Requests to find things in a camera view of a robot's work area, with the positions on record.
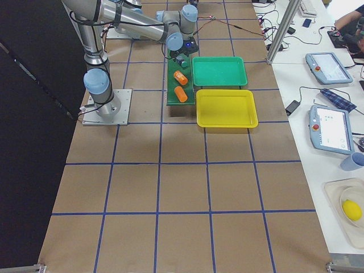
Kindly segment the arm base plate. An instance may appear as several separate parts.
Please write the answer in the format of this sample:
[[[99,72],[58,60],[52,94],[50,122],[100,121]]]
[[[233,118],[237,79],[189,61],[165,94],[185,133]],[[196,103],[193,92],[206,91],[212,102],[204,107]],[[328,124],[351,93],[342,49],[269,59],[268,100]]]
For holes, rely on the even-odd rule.
[[[98,104],[94,104],[92,96],[88,97],[90,107],[82,110],[82,121],[84,126],[126,126],[129,121],[130,104],[132,97],[131,89],[113,89],[113,99],[102,106],[100,109]]]

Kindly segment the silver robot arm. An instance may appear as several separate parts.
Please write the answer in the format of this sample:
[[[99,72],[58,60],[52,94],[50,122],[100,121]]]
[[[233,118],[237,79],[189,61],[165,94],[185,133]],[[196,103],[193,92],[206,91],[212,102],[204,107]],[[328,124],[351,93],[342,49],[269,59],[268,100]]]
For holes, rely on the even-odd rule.
[[[198,9],[192,2],[177,11],[158,11],[155,18],[143,13],[140,1],[63,1],[63,5],[85,52],[84,85],[93,105],[89,111],[82,110],[84,116],[96,114],[110,121],[123,106],[112,87],[103,40],[109,29],[121,39],[147,38],[162,43],[172,60],[198,51],[194,39]]]

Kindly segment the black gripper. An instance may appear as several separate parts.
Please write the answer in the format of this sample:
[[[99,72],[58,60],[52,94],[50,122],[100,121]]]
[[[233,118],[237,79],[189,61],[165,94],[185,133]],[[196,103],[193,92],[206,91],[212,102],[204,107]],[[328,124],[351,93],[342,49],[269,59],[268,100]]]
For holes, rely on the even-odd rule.
[[[180,49],[177,51],[169,51],[169,56],[171,59],[176,59],[181,54],[185,56],[189,56],[193,53],[196,53],[199,51],[199,46],[195,40],[195,38],[192,36],[188,40],[183,41],[183,45]]]

